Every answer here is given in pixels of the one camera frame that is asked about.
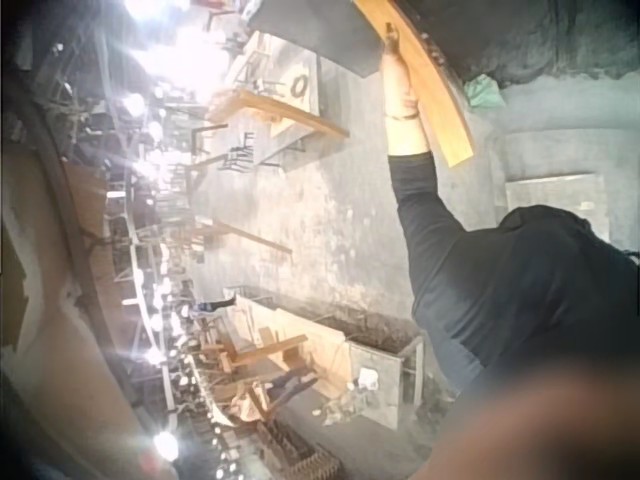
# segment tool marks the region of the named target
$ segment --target black panel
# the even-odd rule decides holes
[[[349,0],[263,0],[249,27],[311,50],[361,77],[378,70],[380,38]]]

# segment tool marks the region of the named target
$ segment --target person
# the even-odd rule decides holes
[[[220,308],[231,307],[235,304],[235,295],[229,299],[219,300],[217,302],[198,302],[193,304],[188,301],[182,301],[176,304],[175,311],[179,317],[184,318],[184,313],[187,313],[184,312],[184,310],[188,310],[188,317],[191,319],[195,319],[201,315],[210,315]]]
[[[412,313],[462,391],[412,479],[640,478],[638,266],[549,206],[466,231],[438,195],[400,42],[389,26],[381,74]]]

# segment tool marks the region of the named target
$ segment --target bright light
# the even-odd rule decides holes
[[[173,0],[173,4],[183,12],[186,12],[191,6],[191,0]]]
[[[178,440],[169,432],[162,432],[153,437],[153,443],[158,453],[169,462],[173,462],[178,458]]]
[[[184,333],[184,330],[182,330],[182,324],[180,323],[180,317],[178,317],[176,312],[171,312],[171,318],[169,321],[171,323],[171,330],[173,331],[174,337]]]
[[[164,302],[162,301],[160,292],[156,292],[155,295],[153,296],[153,306],[158,310],[161,310],[162,307],[164,307]]]
[[[159,313],[152,315],[149,319],[149,323],[151,323],[151,328],[156,332],[162,330],[162,316]]]
[[[151,347],[145,354],[145,358],[151,365],[159,365],[166,360],[165,356],[157,347]]]
[[[133,168],[135,168],[138,173],[144,175],[145,177],[151,180],[158,179],[158,169],[149,162],[138,161],[133,164]]]
[[[139,93],[132,93],[126,96],[122,100],[124,108],[131,114],[132,117],[140,117],[147,111],[147,106],[144,104],[144,98]]]
[[[169,277],[163,277],[162,284],[160,285],[160,287],[158,287],[158,290],[160,291],[160,293],[168,295],[169,293],[171,293],[172,288],[173,287],[171,285],[171,280],[169,280]]]
[[[219,43],[191,26],[178,30],[175,46],[156,45],[132,55],[149,75],[195,93],[198,103],[209,101],[222,87],[231,62],[229,53]]]
[[[153,141],[156,143],[160,142],[162,140],[162,137],[164,136],[162,125],[160,125],[158,122],[150,122],[149,125],[147,125],[147,131],[149,132],[149,135],[151,135],[151,138],[153,138]]]
[[[146,20],[160,14],[156,0],[124,0],[124,6],[136,20]]]
[[[135,272],[133,272],[133,278],[136,279],[136,282],[144,281],[144,272],[139,268],[136,268]]]
[[[164,243],[160,244],[160,252],[162,252],[163,260],[166,260],[169,258],[169,247],[167,247]]]

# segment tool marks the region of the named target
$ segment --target bracelet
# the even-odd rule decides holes
[[[420,112],[412,113],[411,115],[407,115],[405,117],[395,117],[393,115],[386,115],[387,118],[392,118],[392,119],[397,120],[399,122],[405,122],[407,120],[415,120],[419,116],[420,116]]]

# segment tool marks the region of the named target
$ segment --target finger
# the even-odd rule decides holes
[[[398,30],[391,24],[386,25],[386,34],[384,36],[384,52],[387,54],[397,54],[398,50]]]

